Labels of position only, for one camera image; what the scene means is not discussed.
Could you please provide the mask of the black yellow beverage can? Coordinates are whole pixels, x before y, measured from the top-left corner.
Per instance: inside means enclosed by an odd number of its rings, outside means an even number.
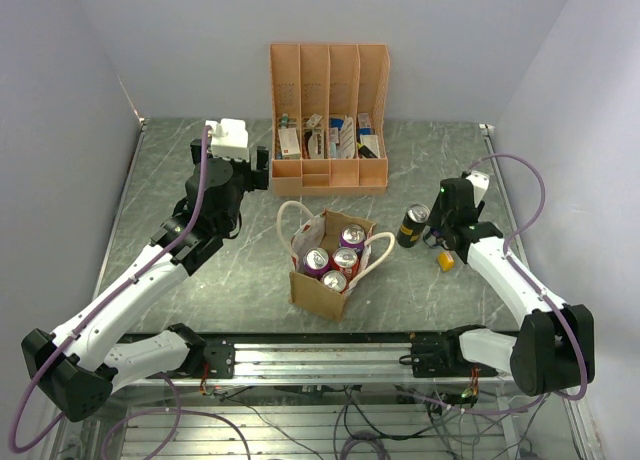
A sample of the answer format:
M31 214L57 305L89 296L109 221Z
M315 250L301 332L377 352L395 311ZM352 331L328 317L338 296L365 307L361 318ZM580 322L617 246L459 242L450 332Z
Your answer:
M410 205L397 231L397 243L403 248L412 248L421 239L429 215L430 210L426 205L420 203Z

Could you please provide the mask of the brown canvas bag white handles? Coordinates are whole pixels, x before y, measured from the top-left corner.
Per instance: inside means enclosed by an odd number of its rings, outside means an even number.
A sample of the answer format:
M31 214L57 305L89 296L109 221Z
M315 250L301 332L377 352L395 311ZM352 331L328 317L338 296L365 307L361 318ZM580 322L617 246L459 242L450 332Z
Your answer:
M307 217L289 239L282 233L282 218L288 208L296 208ZM328 259L326 267L311 269L305 263L305 255L314 248L333 255L338 248L346 244L344 229L353 225L364 230L362 253L357 265L349 270L346 284L340 287L329 286L322 280L322 276L335 270L333 259ZM290 302L325 319L341 321L347 299L358 283L382 264L396 245L394 234L375 233L374 228L375 224L369 220L331 210L314 214L299 201L284 202L276 216L276 231L293 261L293 271L289 274Z

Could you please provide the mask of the purple soda can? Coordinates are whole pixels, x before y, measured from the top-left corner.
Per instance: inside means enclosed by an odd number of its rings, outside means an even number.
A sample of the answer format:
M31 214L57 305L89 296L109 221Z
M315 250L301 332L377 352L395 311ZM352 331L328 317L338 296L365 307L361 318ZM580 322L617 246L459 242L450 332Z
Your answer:
M315 247L309 249L302 258L303 273L316 279L321 279L331 269L328 252Z
M365 240L366 232L360 225L348 224L340 232L339 245L344 248L350 248L358 255L361 255L364 250Z

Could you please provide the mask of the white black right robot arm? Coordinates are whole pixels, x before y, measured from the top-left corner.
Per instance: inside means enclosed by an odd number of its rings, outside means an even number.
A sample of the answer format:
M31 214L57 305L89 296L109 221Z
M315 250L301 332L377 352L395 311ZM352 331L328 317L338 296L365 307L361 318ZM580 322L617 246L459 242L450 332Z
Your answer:
M477 272L519 324L514 335L472 326L440 353L450 374L475 363L509 374L529 396L574 389L582 398L595 377L594 318L545 287L513 254L502 232L480 214L489 179L480 172L441 181L427 220L435 238Z

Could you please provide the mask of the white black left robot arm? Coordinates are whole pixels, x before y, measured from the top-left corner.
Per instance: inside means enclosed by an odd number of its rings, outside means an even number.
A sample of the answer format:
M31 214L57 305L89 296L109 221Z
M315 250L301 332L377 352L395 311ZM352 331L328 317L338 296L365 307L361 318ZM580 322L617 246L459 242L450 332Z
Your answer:
M185 196L132 265L53 332L35 329L23 339L30 377L64 417L84 420L117 390L149 376L203 372L209 362L206 343L182 323L135 343L120 339L162 295L238 236L243 196L267 189L269 178L269 151L263 146L246 159L196 160Z

